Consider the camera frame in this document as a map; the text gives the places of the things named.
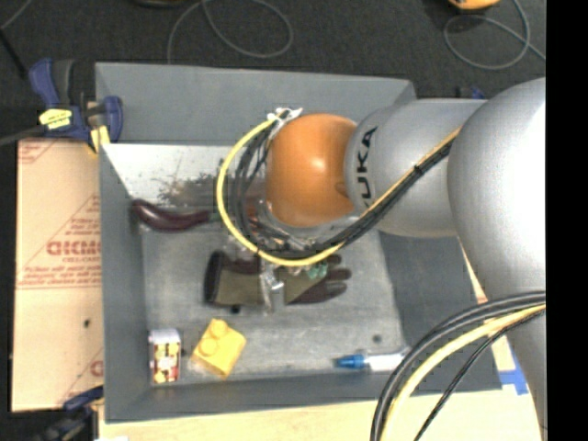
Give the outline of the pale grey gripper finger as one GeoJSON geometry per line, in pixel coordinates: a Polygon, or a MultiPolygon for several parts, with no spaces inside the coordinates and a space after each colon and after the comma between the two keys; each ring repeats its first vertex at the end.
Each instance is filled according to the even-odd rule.
{"type": "Polygon", "coordinates": [[[284,307],[284,282],[277,277],[274,268],[264,270],[259,278],[264,308],[274,313],[284,307]]]}

